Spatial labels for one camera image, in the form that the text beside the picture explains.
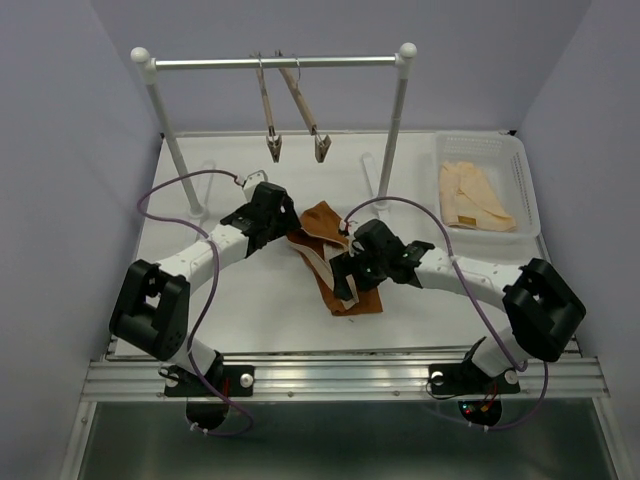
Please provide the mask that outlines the brown underwear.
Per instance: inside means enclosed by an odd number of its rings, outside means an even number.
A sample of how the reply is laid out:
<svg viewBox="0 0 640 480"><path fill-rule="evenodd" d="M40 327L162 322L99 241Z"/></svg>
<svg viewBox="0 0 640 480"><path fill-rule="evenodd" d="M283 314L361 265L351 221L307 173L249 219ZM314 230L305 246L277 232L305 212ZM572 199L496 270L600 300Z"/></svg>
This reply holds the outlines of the brown underwear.
<svg viewBox="0 0 640 480"><path fill-rule="evenodd" d="M325 306L333 316L379 314L383 305L378 289L356 285L350 269L350 243L341 230L346 226L326 201L305 210L301 226L286 234L289 246L312 271Z"/></svg>

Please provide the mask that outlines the wooden clip hanger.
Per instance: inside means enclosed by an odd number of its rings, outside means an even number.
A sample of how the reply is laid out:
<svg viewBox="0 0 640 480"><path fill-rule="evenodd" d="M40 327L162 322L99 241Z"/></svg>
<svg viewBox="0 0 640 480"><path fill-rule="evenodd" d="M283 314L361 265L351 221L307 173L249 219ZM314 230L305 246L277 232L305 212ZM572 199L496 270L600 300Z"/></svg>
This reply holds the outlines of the wooden clip hanger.
<svg viewBox="0 0 640 480"><path fill-rule="evenodd" d="M271 155L272 161L274 163L279 163L282 149L282 137L278 134L274 123L271 102L264 74L263 57L258 51L255 51L252 57L258 61L258 67L256 68L255 72L258 80L260 97L267 128L266 145Z"/></svg>
<svg viewBox="0 0 640 480"><path fill-rule="evenodd" d="M332 144L332 140L329 135L322 136L319 131L311 108L300 90L299 83L301 75L295 77L290 68L279 68L279 73L287 86L309 135L314 139L315 160L317 163L324 163Z"/></svg>

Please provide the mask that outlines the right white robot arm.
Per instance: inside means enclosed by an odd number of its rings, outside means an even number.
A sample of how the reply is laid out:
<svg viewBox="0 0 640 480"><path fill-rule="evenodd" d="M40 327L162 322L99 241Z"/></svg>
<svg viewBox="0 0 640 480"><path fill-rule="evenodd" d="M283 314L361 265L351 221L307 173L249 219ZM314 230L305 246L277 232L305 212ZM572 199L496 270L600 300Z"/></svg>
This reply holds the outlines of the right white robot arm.
<svg viewBox="0 0 640 480"><path fill-rule="evenodd" d="M523 266L456 257L424 241L405 244L380 220L359 227L349 250L329 262L333 293L344 301L382 282L465 295L507 316L508 327L491 328L458 364L437 365L439 394L478 393L530 360L559 360L586 308L557 270L533 258Z"/></svg>

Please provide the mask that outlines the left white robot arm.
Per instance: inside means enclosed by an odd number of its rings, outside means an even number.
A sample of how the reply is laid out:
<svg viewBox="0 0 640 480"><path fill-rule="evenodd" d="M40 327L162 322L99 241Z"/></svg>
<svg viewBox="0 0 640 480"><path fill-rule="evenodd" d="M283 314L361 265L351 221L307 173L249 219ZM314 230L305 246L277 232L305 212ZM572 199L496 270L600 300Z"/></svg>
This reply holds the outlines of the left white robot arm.
<svg viewBox="0 0 640 480"><path fill-rule="evenodd" d="M110 319L112 335L187 372L202 394L221 386L224 367L222 355L188 327L191 295L205 284L216 289L224 268L300 227L283 187L260 181L244 191L247 202L203 239L155 263L132 263Z"/></svg>

